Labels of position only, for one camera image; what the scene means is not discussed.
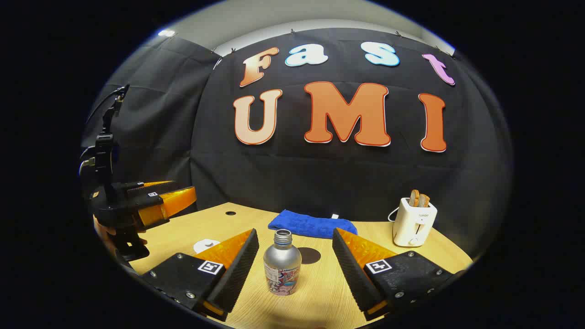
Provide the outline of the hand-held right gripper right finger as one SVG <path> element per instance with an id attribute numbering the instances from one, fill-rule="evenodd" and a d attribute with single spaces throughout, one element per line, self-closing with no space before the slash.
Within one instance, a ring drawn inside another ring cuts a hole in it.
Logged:
<path id="1" fill-rule="evenodd" d="M 332 248 L 366 320 L 406 313 L 465 273 L 452 273 L 415 251 L 397 254 L 341 228 L 334 229 Z"/>

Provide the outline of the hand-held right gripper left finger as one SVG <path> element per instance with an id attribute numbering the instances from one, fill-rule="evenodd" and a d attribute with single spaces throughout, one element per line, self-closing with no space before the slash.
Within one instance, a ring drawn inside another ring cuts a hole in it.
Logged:
<path id="1" fill-rule="evenodd" d="M 258 235 L 253 228 L 195 256 L 176 253 L 146 271 L 141 279 L 190 312 L 225 321 L 258 250 Z"/>

